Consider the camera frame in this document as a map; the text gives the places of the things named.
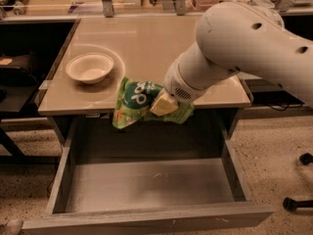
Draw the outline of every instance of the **snack bag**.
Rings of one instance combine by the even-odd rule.
[[[175,112],[160,117],[150,112],[151,104],[162,88],[150,81],[131,81],[126,77],[123,78],[114,109],[113,126],[121,129],[139,119],[183,123],[194,111],[193,104],[179,103]]]

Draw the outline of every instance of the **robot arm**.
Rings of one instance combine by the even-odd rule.
[[[239,71],[262,77],[313,106],[313,42],[284,29],[272,10],[237,2],[208,9],[197,41],[169,68],[164,87],[191,103]]]

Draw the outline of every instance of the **open drawer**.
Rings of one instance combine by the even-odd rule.
[[[31,234],[156,234],[256,226],[273,209],[250,202],[218,110],[185,124],[77,117],[47,208]]]

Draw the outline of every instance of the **bowl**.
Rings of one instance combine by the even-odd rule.
[[[106,54],[87,53],[70,60],[66,72],[75,81],[95,84],[105,78],[112,70],[113,65],[113,59]]]

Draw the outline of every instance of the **floor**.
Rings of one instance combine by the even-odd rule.
[[[27,155],[61,153],[48,122],[40,119],[28,125],[8,122],[1,126]],[[313,110],[308,108],[244,110],[232,141],[246,174],[252,201],[270,204],[275,212],[253,228],[175,235],[312,234],[313,209],[289,212],[282,206],[285,197],[313,200],[313,164],[303,165],[298,160],[304,153],[313,155],[312,133]],[[0,146],[1,154],[7,155],[7,152]],[[6,226],[10,220],[44,215],[54,173],[53,165],[0,164],[0,235],[12,234]]]

